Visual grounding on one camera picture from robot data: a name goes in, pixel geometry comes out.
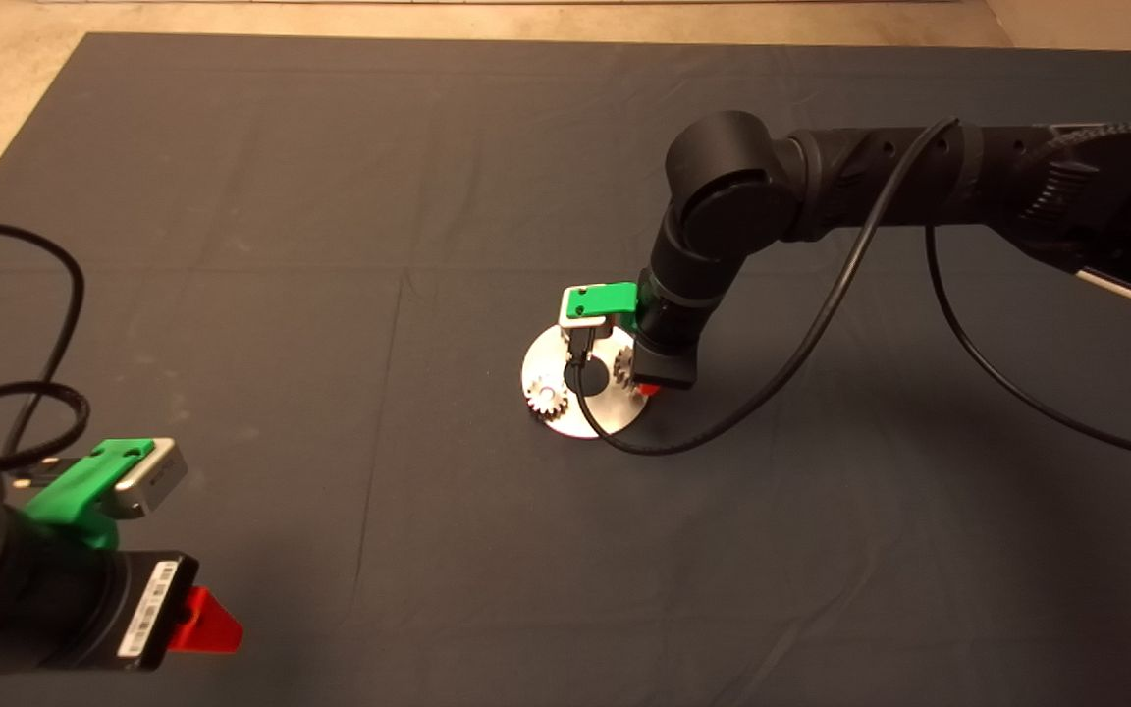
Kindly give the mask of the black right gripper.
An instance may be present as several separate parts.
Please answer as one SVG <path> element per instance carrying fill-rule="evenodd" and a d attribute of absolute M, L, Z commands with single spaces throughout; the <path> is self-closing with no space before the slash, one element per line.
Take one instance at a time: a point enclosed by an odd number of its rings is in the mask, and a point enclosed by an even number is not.
<path fill-rule="evenodd" d="M 697 351 L 699 344 L 664 345 L 638 334 L 634 336 L 631 374 L 634 391 L 651 398 L 661 388 L 690 390 L 697 382 Z"/>

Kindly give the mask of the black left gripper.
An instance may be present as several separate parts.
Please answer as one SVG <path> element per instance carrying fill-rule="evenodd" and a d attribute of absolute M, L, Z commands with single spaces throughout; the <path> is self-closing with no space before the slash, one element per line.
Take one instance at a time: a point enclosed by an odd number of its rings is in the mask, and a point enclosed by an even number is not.
<path fill-rule="evenodd" d="M 152 672 L 167 650 L 238 653 L 243 627 L 211 590 L 193 586 L 198 569 L 184 552 L 113 554 L 111 585 L 66 654 L 66 669 Z"/>

